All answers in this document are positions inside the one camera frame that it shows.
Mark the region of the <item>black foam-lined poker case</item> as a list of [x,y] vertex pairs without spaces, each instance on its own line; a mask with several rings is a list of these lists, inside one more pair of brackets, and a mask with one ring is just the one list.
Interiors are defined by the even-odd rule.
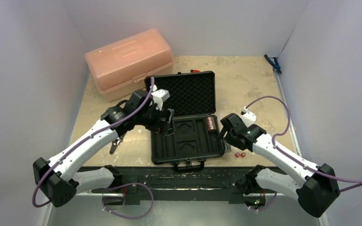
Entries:
[[[171,164],[175,171],[202,170],[205,161],[224,155],[216,112],[215,73],[178,73],[155,76],[154,84],[168,90],[164,108],[173,109],[175,132],[169,136],[151,133],[151,161]],[[209,132],[207,117],[214,117],[217,131]]]

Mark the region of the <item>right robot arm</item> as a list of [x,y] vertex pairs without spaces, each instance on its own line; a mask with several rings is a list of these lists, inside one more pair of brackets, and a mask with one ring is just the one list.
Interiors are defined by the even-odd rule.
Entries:
[[260,189],[272,190],[297,201],[300,207],[319,218],[340,196],[334,169],[324,163],[310,162],[286,149],[272,136],[255,124],[255,116],[247,112],[242,116],[230,113],[221,119],[220,136],[241,151],[249,150],[275,164],[282,173],[256,165],[246,175],[244,194]]

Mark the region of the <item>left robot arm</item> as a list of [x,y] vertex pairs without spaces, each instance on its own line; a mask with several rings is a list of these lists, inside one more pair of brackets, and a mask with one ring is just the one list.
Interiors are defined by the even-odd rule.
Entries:
[[68,148],[45,160],[33,163],[36,190],[41,190],[54,207],[68,203],[77,193],[105,188],[111,193],[120,190],[121,175],[112,166],[79,172],[84,163],[104,146],[117,141],[136,125],[159,135],[174,132],[173,113],[164,108],[169,91],[134,91],[128,100],[108,108],[99,120]]

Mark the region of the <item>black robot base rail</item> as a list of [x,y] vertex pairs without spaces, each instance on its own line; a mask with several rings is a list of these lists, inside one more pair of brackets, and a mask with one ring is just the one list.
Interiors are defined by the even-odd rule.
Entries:
[[115,167],[120,176],[116,186],[126,190],[94,189],[93,194],[125,194],[126,205],[141,201],[220,201],[229,204],[253,202],[262,189],[248,185],[246,175],[253,167],[205,167],[197,172],[178,173],[171,167]]

